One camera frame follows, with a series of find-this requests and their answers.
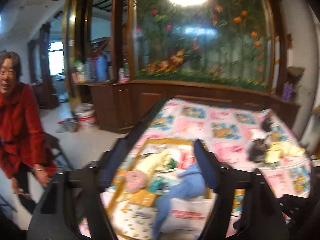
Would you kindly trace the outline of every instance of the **wooden cabinet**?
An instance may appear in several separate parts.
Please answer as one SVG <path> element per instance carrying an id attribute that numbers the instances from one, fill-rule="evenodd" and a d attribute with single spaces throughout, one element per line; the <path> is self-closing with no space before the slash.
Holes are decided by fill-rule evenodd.
<path id="1" fill-rule="evenodd" d="M 299 109 L 295 103 L 284 102 L 276 95 L 202 83 L 134 80 L 90 88 L 100 128 L 117 133 L 127 133 L 162 98 L 253 111 L 271 108 L 289 128 Z"/>

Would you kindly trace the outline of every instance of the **plastic bottle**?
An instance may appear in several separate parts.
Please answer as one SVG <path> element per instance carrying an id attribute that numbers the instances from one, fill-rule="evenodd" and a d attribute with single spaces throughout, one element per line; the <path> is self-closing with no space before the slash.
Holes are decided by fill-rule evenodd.
<path id="1" fill-rule="evenodd" d="M 124 79 L 124 69 L 123 69 L 123 67 L 121 67 L 119 69 L 119 79 L 120 80 Z"/>

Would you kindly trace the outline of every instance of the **short dark hair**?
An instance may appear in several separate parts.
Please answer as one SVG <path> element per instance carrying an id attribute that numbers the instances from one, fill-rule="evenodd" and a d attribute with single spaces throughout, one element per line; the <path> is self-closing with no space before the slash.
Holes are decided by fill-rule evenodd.
<path id="1" fill-rule="evenodd" d="M 21 60 L 17 53 L 13 51 L 3 52 L 0 54 L 0 68 L 2 67 L 3 62 L 7 59 L 12 59 L 13 70 L 16 73 L 16 79 L 19 80 L 21 76 Z"/>

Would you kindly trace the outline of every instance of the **wooden pillar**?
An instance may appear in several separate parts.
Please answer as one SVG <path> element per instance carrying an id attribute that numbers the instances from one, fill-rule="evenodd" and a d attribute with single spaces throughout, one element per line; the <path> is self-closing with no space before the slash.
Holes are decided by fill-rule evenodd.
<path id="1" fill-rule="evenodd" d="M 111 47 L 113 78 L 119 79 L 119 68 L 123 67 L 122 51 L 122 14 L 123 0 L 112 0 L 111 8 Z"/>
<path id="2" fill-rule="evenodd" d="M 49 66 L 49 36 L 50 23 L 43 24 L 40 29 L 40 39 L 38 41 L 40 48 L 40 67 L 42 74 L 42 82 L 47 105 L 49 109 L 54 109 L 59 105 L 56 91 L 52 85 Z"/>
<path id="3" fill-rule="evenodd" d="M 36 82 L 35 57 L 34 57 L 34 50 L 36 48 L 36 44 L 37 44 L 36 40 L 31 40 L 28 42 L 28 63 L 29 63 L 30 83 Z"/>
<path id="4" fill-rule="evenodd" d="M 66 0 L 62 18 L 62 40 L 66 89 L 70 107 L 75 110 L 81 103 L 81 91 L 74 86 L 73 64 L 80 60 L 85 63 L 91 57 L 91 20 L 93 0 Z"/>

